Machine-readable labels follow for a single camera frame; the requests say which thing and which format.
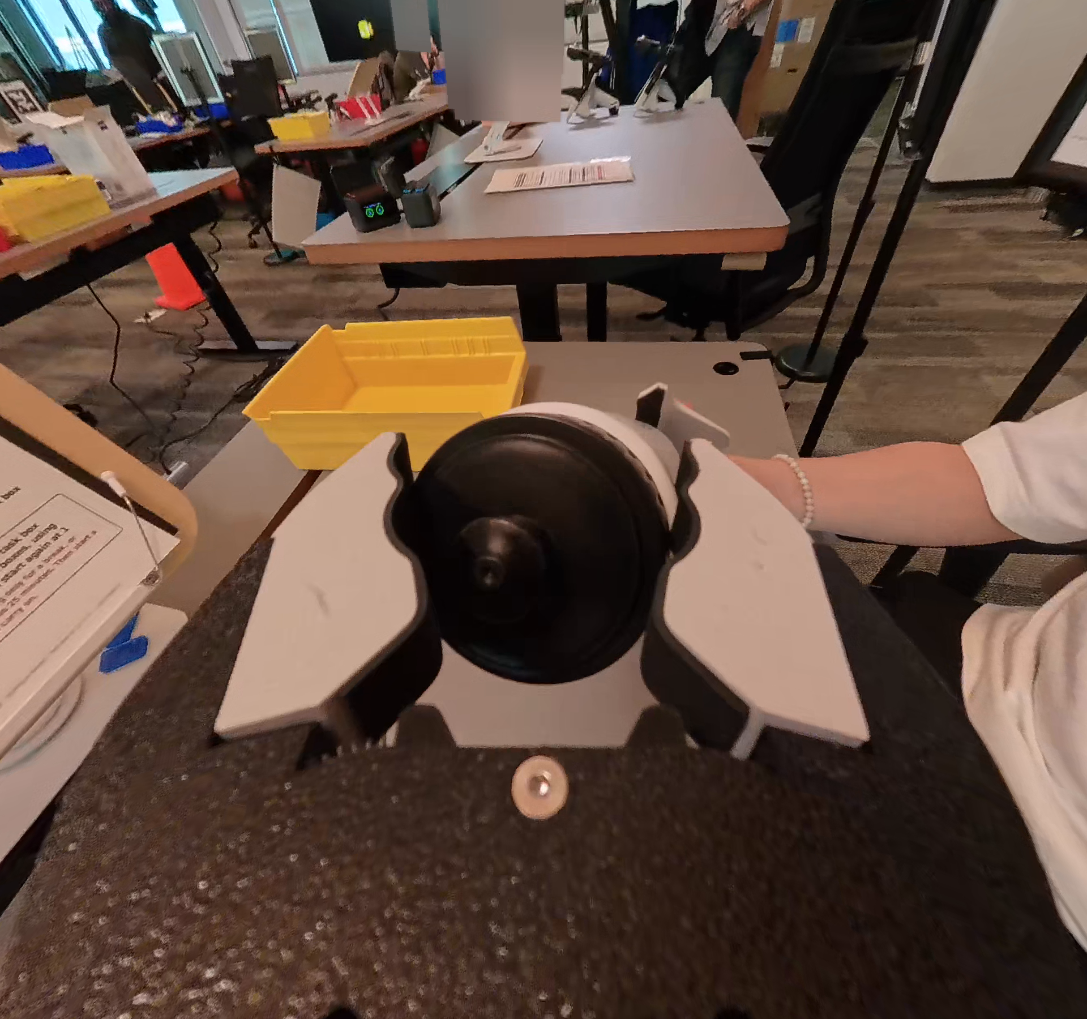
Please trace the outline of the white cylinder with black cap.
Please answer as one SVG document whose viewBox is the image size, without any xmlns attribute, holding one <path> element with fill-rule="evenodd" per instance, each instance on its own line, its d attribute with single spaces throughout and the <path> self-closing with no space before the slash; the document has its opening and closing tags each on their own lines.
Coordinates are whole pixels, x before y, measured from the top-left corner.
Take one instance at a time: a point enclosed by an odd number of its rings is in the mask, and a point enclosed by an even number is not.
<svg viewBox="0 0 1087 1019">
<path fill-rule="evenodd" d="M 679 463 L 661 430 L 563 401 L 445 442 L 407 496 L 442 638 L 486 673 L 540 686 L 617 662 L 670 551 Z"/>
</svg>

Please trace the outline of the black office chair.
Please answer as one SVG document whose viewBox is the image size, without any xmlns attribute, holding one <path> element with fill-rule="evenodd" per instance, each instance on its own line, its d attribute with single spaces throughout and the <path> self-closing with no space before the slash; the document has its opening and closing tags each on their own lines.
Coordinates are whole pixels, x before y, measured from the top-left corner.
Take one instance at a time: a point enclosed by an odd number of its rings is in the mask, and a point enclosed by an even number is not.
<svg viewBox="0 0 1087 1019">
<path fill-rule="evenodd" d="M 784 245 L 760 271 L 688 271 L 662 314 L 703 339 L 730 339 L 815 293 L 826 275 L 838 186 L 857 144 L 910 67 L 932 0 L 836 0 L 787 115 L 760 167 L 786 212 Z"/>
</svg>

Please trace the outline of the blue clip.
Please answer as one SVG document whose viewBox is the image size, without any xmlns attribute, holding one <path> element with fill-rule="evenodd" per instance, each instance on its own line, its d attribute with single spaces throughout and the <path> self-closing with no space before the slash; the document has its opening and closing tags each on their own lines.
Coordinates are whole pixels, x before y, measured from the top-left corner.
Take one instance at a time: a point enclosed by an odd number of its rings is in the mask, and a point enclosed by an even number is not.
<svg viewBox="0 0 1087 1019">
<path fill-rule="evenodd" d="M 132 616 L 116 636 L 102 649 L 99 657 L 101 674 L 118 673 L 122 669 L 143 660 L 150 647 L 150 639 L 140 629 L 140 616 Z"/>
</svg>

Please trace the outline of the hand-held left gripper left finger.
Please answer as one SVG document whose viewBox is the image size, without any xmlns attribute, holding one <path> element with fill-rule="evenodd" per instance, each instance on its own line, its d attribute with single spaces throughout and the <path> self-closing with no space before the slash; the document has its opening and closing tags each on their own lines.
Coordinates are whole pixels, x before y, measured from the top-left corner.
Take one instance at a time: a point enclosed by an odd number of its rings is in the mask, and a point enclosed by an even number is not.
<svg viewBox="0 0 1087 1019">
<path fill-rule="evenodd" d="M 412 484 L 405 436 L 382 433 L 275 529 L 221 740 L 321 725 L 373 742 L 436 681 L 439 627 L 407 539 Z"/>
</svg>

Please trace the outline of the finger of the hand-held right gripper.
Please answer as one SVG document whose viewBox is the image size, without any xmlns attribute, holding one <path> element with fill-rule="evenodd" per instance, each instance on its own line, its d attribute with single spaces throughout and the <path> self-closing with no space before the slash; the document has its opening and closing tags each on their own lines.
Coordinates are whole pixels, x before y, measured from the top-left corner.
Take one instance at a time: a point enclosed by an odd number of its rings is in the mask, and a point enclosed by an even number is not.
<svg viewBox="0 0 1087 1019">
<path fill-rule="evenodd" d="M 664 383 L 638 394 L 637 422 L 645 427 L 639 433 L 660 459 L 680 459 L 686 444 L 699 440 L 709 442 L 720 453 L 729 453 L 728 431 L 675 399 Z"/>
</svg>

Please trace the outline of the cardboard box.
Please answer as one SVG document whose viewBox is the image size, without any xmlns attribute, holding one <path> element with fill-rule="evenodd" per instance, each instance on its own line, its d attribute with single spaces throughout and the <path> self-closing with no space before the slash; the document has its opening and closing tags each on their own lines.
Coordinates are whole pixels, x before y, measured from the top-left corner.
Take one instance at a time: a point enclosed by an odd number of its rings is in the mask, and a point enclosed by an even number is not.
<svg viewBox="0 0 1087 1019">
<path fill-rule="evenodd" d="M 836 0 L 774 0 L 767 32 L 749 71 L 738 126 L 749 138 L 761 119 L 794 102 Z"/>
</svg>

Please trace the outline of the person's right forearm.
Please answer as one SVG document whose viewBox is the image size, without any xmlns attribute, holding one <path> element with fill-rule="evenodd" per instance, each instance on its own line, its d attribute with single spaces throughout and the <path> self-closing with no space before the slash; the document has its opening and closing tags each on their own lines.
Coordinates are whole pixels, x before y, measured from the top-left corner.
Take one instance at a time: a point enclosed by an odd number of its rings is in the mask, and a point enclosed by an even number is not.
<svg viewBox="0 0 1087 1019">
<path fill-rule="evenodd" d="M 960 445 L 913 442 L 863 453 L 730 461 L 812 532 L 915 547 L 1015 540 Z"/>
</svg>

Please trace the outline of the yellow plastic bin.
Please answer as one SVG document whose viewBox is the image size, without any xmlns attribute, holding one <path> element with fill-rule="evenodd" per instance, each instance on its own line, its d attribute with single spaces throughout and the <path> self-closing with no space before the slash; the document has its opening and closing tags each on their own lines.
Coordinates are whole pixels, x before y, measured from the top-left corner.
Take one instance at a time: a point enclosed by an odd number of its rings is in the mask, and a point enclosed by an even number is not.
<svg viewBox="0 0 1087 1019">
<path fill-rule="evenodd" d="M 15 245 L 40 243 L 110 215 L 107 196 L 91 175 L 41 175 L 1 184 L 1 229 Z"/>
<path fill-rule="evenodd" d="M 332 471 L 384 433 L 413 469 L 522 401 L 527 353 L 511 316 L 324 324 L 243 414 L 299 470 Z"/>
</svg>

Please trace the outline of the instruction sheet board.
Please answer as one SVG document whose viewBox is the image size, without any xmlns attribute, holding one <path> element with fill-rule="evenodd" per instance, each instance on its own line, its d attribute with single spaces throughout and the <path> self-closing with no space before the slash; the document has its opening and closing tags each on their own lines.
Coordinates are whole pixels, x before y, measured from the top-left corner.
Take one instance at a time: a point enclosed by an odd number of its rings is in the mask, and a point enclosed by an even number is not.
<svg viewBox="0 0 1087 1019">
<path fill-rule="evenodd" d="M 177 486 L 1 368 L 1 749 L 192 551 Z"/>
</svg>

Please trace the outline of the black clock with green display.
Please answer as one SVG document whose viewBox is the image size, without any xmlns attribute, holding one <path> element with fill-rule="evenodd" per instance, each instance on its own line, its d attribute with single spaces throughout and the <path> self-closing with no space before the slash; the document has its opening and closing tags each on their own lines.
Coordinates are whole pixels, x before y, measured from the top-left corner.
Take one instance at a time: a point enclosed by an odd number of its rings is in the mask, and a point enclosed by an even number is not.
<svg viewBox="0 0 1087 1019">
<path fill-rule="evenodd" d="M 343 162 L 332 167 L 332 181 L 357 232 L 373 233 L 401 223 L 404 179 L 395 156 Z"/>
</svg>

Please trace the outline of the paper sheet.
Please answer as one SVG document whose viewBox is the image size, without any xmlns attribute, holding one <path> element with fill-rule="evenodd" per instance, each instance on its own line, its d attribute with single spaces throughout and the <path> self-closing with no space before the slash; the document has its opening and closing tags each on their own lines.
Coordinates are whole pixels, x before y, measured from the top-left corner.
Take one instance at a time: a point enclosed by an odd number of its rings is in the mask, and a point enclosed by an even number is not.
<svg viewBox="0 0 1087 1019">
<path fill-rule="evenodd" d="M 607 157 L 551 165 L 503 167 L 493 173 L 487 195 L 549 191 L 635 181 L 630 157 Z"/>
</svg>

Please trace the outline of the orange traffic cone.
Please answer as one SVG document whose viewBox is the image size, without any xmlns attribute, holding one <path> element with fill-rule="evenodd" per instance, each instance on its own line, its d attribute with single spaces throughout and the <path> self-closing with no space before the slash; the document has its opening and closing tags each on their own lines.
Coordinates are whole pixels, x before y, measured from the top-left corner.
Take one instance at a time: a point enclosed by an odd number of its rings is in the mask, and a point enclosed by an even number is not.
<svg viewBox="0 0 1087 1019">
<path fill-rule="evenodd" d="M 182 312 L 207 305 L 207 295 L 175 245 L 163 245 L 143 259 L 160 291 L 155 298 L 157 308 Z"/>
</svg>

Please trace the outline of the grey desk with wooden edge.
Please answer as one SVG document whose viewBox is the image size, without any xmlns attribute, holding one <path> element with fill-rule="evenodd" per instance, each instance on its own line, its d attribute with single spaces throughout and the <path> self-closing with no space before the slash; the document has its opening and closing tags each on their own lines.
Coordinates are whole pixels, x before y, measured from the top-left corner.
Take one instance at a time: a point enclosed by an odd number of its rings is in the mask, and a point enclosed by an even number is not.
<svg viewBox="0 0 1087 1019">
<path fill-rule="evenodd" d="M 788 229 L 767 181 L 717 101 L 679 113 L 525 131 L 540 141 L 526 167 L 630 159 L 632 181 L 489 192 L 501 162 L 474 167 L 442 197 L 438 223 L 360 232 L 348 215 L 307 238 L 314 265 L 368 265 L 459 286 L 511 286 L 526 341 L 562 339 L 558 289 L 582 284 L 587 328 L 605 339 L 605 293 L 662 260 L 769 254 Z"/>
</svg>

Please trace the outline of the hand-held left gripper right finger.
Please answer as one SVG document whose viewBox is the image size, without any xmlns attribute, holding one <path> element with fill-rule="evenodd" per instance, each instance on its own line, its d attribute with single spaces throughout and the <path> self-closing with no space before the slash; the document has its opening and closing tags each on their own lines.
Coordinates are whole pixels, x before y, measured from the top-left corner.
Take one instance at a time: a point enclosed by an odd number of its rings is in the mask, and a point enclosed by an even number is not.
<svg viewBox="0 0 1087 1019">
<path fill-rule="evenodd" d="M 645 686 L 694 745 L 748 758 L 784 731 L 859 748 L 870 730 L 812 538 L 711 442 L 687 442 Z"/>
</svg>

